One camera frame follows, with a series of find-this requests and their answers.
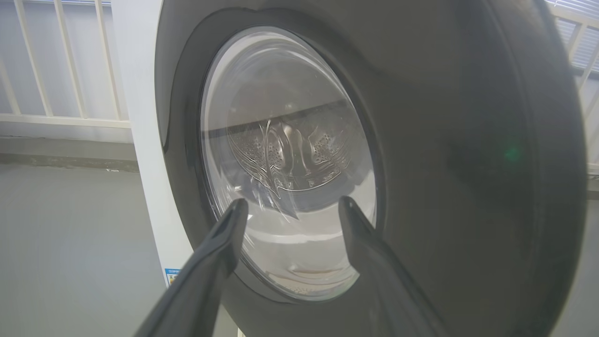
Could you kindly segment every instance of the label sticker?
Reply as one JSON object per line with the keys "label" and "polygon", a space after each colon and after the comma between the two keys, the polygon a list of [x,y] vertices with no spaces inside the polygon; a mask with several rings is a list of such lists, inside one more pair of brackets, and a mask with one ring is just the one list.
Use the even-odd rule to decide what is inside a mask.
{"label": "label sticker", "polygon": [[165,269],[164,271],[167,273],[168,285],[171,285],[177,278],[177,275],[179,275],[181,269]]}

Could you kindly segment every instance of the railing bar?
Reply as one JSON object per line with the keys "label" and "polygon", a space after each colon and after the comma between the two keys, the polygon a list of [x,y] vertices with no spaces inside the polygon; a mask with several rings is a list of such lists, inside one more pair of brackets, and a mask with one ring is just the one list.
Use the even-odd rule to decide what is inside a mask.
{"label": "railing bar", "polygon": [[[23,0],[23,2],[33,2],[34,4],[51,4],[54,2],[54,0]],[[62,3],[65,5],[95,6],[93,0],[64,0]],[[102,6],[110,7],[110,5],[110,2],[102,2]]]}
{"label": "railing bar", "polygon": [[98,16],[98,28],[100,30],[100,39],[102,41],[102,48],[104,49],[104,61],[106,62],[106,68],[108,69],[108,76],[110,78],[110,87],[113,96],[114,111],[116,112],[116,119],[120,120],[120,108],[119,108],[119,97],[116,92],[116,82],[114,80],[114,71],[112,67],[112,61],[110,59],[110,49],[108,48],[108,38],[106,35],[106,26],[104,25],[104,10],[102,9],[102,1],[95,0],[96,3],[96,15]]}
{"label": "railing bar", "polygon": [[12,113],[0,113],[0,122],[19,122],[30,124],[48,125],[74,125],[81,127],[101,127],[130,129],[129,121],[116,121],[114,119],[61,117],[61,116],[38,116],[38,115],[14,115]]}
{"label": "railing bar", "polygon": [[591,70],[597,61],[597,57],[599,56],[599,43],[595,46],[595,50],[589,59],[589,63],[586,65],[585,72],[582,74],[582,79],[580,80],[580,84],[578,85],[578,91],[582,90],[582,87],[585,85],[586,80],[589,79],[589,75],[591,74]]}
{"label": "railing bar", "polygon": [[25,9],[23,8],[23,0],[14,0],[14,5],[17,8],[17,16],[19,17],[19,23],[21,25],[21,33],[23,34],[23,39],[25,39],[25,47],[27,48],[27,54],[29,55],[29,62],[31,63],[31,68],[34,71],[35,83],[37,84],[38,91],[40,92],[41,104],[44,106],[46,116],[52,117],[54,116],[54,114],[52,113],[52,108],[50,107],[48,95],[46,94],[46,87],[44,87],[44,82],[42,81],[40,71],[37,67],[37,63],[35,62],[34,52],[31,47],[31,41],[29,40],[29,31],[27,30],[27,20],[25,19]]}
{"label": "railing bar", "polygon": [[568,41],[568,59],[572,61],[572,58],[574,57],[574,54],[576,53],[576,50],[578,49],[578,45],[580,44],[580,41],[582,40],[582,36],[585,33],[585,30],[588,26],[586,25],[586,23],[582,23],[582,24],[578,24],[576,25],[576,27],[574,28],[574,31],[572,32],[572,36],[570,37],[570,41]]}
{"label": "railing bar", "polygon": [[71,48],[71,42],[69,40],[69,33],[66,30],[65,12],[62,9],[62,0],[54,0],[54,7],[56,9],[56,17],[58,18],[60,35],[62,36],[62,44],[65,48],[66,61],[69,66],[69,75],[71,75],[71,84],[73,86],[73,91],[75,92],[77,108],[79,109],[79,116],[81,116],[81,118],[87,118],[87,112],[83,107],[83,95],[81,94],[81,86],[79,85],[79,78],[77,77],[77,69],[73,59],[73,51]]}
{"label": "railing bar", "polygon": [[8,103],[10,104],[10,109],[13,111],[13,115],[21,115],[21,109],[19,109],[19,103],[17,102],[17,97],[14,95],[13,85],[10,84],[10,78],[6,72],[2,58],[0,58],[0,79],[2,80],[4,92],[6,93],[6,97],[8,97]]}

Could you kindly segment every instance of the washing machine door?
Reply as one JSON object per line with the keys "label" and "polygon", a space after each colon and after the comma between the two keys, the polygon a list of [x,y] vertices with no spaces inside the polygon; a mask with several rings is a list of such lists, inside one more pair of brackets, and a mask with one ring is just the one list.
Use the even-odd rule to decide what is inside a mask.
{"label": "washing machine door", "polygon": [[344,195],[450,336],[550,332],[586,160],[544,3],[165,1],[155,72],[192,246],[248,201],[222,297],[248,337],[379,335],[380,298],[347,259]]}

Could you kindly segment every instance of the white railing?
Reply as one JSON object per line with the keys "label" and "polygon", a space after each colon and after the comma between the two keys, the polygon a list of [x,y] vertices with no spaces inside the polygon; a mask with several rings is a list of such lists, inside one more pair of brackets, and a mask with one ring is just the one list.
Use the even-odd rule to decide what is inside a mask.
{"label": "white railing", "polygon": [[[563,20],[570,24],[574,25],[574,29],[572,30],[569,37],[563,37],[564,39],[564,47],[568,54],[569,60],[572,62],[574,60],[574,56],[579,51],[580,42],[583,40],[585,33],[587,30],[593,29],[595,31],[599,31],[599,20],[594,20],[592,18],[572,13],[571,11],[565,10],[560,7],[549,6],[551,12],[555,16],[556,23]],[[584,70],[582,70],[582,75],[579,79],[577,79],[578,85],[578,93],[580,96],[581,104],[585,101],[588,101],[588,104],[582,106],[583,118],[585,120],[586,125],[586,142],[588,148],[588,170],[589,174],[596,176],[599,174],[599,154],[597,153],[597,146],[599,146],[597,142],[597,138],[599,137],[599,125],[590,125],[589,121],[591,119],[596,119],[596,116],[599,113],[599,86],[590,96],[590,100],[585,95],[588,95],[587,92],[583,92],[583,88],[585,85],[589,83],[589,77],[591,73],[594,72],[595,63],[599,59],[599,41],[595,43],[595,46],[592,50],[592,53],[589,57],[588,62],[585,65]]]}
{"label": "white railing", "polygon": [[[96,16],[98,19],[98,34],[100,35],[100,41],[102,44],[103,57],[104,57],[104,67],[106,69],[106,74],[108,77],[108,82],[110,85],[110,92],[113,99],[113,108],[114,108],[114,119],[98,119],[98,118],[90,118],[89,114],[86,111],[83,102],[83,95],[81,93],[81,86],[79,83],[79,78],[77,75],[77,69],[75,67],[75,62],[73,59],[73,52],[71,43],[69,40],[69,34],[66,29],[65,24],[65,15],[62,8],[62,0],[54,0],[54,6],[56,9],[56,17],[58,19],[59,30],[62,37],[62,44],[64,47],[66,62],[68,64],[68,71],[71,78],[71,84],[73,88],[73,94],[75,96],[75,100],[77,102],[77,109],[79,112],[79,117],[62,117],[56,116],[50,105],[48,95],[46,92],[46,86],[44,83],[44,79],[41,75],[38,62],[36,60],[36,55],[32,48],[31,39],[29,37],[29,30],[27,26],[26,13],[25,8],[23,6],[23,1],[27,0],[14,0],[14,5],[17,11],[17,16],[19,18],[19,24],[21,29],[21,34],[23,35],[23,39],[25,40],[25,47],[27,49],[27,54],[29,56],[29,62],[31,63],[31,68],[35,77],[35,83],[37,85],[38,92],[40,94],[41,102],[44,107],[45,115],[28,115],[24,114],[17,102],[17,98],[15,96],[13,86],[8,77],[6,66],[0,56],[0,80],[2,81],[2,86],[5,89],[6,97],[8,98],[9,105],[11,107],[11,113],[0,113],[0,122],[22,122],[22,123],[33,123],[33,124],[54,124],[54,125],[73,125],[73,126],[85,126],[85,127],[107,127],[107,128],[130,128],[129,121],[122,119],[122,114],[119,107],[119,97],[117,94],[116,88],[116,80],[113,71],[113,64],[110,57],[110,49],[108,46],[108,39],[106,34],[105,20],[104,20],[104,6],[110,5],[110,3],[102,2],[101,0],[91,1],[78,1],[78,0],[70,0],[65,1],[65,3],[69,4],[87,4],[87,5],[95,5],[96,8]],[[51,2],[44,0],[33,0],[31,2]]]}

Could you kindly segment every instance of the black plastic prong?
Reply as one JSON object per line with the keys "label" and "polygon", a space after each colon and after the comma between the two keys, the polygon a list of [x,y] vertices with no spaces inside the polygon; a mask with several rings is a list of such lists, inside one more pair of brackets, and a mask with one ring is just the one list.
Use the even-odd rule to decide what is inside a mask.
{"label": "black plastic prong", "polygon": [[444,326],[426,297],[350,197],[339,200],[339,219],[349,263],[375,293],[374,334],[445,337]]}
{"label": "black plastic prong", "polygon": [[211,336],[223,283],[237,267],[248,206],[234,200],[162,295],[136,337]]}

